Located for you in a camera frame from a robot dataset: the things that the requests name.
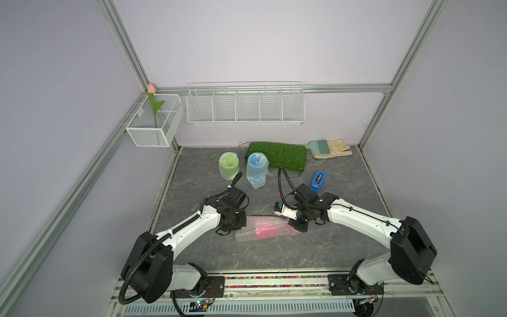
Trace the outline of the bubble wrap sheet stack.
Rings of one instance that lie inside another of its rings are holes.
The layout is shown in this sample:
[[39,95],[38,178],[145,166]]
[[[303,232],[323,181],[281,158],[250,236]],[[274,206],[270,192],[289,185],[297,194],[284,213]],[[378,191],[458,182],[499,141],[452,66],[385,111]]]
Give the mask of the bubble wrap sheet stack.
[[272,216],[247,216],[246,226],[236,231],[238,243],[272,239],[279,236],[294,236],[299,231],[290,226],[288,220]]

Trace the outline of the pink plastic wine glass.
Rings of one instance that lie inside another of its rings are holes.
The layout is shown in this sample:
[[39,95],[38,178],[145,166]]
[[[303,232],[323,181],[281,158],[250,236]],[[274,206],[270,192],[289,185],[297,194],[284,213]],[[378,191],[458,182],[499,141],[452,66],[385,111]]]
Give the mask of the pink plastic wine glass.
[[260,224],[255,228],[254,238],[256,240],[264,240],[281,236],[283,234],[284,228],[284,224]]

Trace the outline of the blue tape dispenser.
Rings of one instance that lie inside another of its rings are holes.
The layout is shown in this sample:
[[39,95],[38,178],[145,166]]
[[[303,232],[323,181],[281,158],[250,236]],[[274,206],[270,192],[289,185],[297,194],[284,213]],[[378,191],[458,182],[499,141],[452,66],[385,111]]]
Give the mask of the blue tape dispenser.
[[327,178],[326,173],[324,173],[322,171],[318,171],[315,174],[312,182],[310,183],[310,186],[309,186],[310,190],[312,192],[314,192],[315,194],[318,194],[319,191],[322,189],[322,187],[326,181],[326,178]]

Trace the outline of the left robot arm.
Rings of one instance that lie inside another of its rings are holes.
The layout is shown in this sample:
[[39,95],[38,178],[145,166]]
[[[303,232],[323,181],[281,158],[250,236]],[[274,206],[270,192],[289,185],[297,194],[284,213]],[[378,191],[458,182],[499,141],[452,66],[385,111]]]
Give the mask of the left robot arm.
[[192,297],[206,293],[207,272],[192,262],[176,265],[174,260],[209,231],[227,236],[246,226],[245,209],[250,201],[236,187],[241,177],[237,173],[226,190],[204,198],[199,209],[176,226],[156,234],[144,232],[137,238],[120,274],[124,281],[120,304],[139,299],[153,303],[167,291],[184,290]]

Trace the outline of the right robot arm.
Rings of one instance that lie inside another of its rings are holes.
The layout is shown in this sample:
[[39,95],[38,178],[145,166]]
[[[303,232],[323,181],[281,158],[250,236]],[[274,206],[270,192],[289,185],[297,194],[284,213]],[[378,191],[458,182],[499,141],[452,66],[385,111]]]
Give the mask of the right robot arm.
[[397,219],[379,215],[345,201],[338,195],[322,195],[301,184],[281,194],[274,207],[276,215],[286,217],[299,232],[307,232],[310,222],[335,223],[370,237],[388,249],[371,259],[360,259],[335,285],[333,291],[362,295],[374,285],[402,279],[412,285],[431,282],[428,276],[438,254],[422,224],[415,218]]

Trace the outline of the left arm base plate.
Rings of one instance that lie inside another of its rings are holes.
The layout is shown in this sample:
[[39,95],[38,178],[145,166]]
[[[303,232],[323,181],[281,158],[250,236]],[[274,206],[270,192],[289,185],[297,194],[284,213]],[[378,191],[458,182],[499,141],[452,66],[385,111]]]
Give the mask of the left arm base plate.
[[177,299],[190,298],[222,298],[225,291],[224,276],[207,276],[205,280],[200,281],[192,290],[175,290]]

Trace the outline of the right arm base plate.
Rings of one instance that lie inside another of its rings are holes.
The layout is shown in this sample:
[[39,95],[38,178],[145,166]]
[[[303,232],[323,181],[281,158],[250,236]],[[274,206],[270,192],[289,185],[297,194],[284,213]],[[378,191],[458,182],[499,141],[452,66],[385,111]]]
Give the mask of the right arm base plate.
[[384,289],[381,283],[367,285],[358,277],[349,277],[348,274],[334,273],[327,276],[330,292],[333,296],[338,295],[383,295]]

